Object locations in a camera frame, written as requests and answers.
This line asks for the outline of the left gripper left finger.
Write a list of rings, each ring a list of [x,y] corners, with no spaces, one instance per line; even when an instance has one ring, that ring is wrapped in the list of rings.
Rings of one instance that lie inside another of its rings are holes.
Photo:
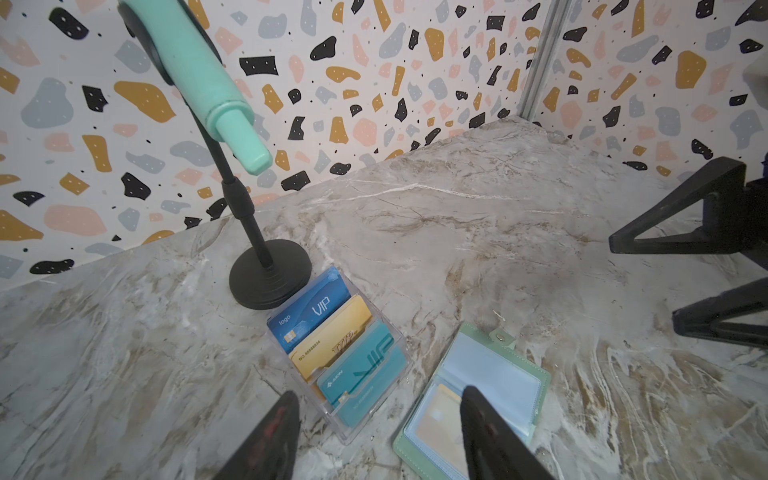
[[[216,473],[214,479],[291,479],[299,434],[299,398],[293,391],[287,391]]]

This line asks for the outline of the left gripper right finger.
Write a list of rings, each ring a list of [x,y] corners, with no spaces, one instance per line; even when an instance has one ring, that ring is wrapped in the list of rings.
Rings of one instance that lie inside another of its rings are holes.
[[[464,389],[460,416],[469,479],[554,479],[475,386]]]

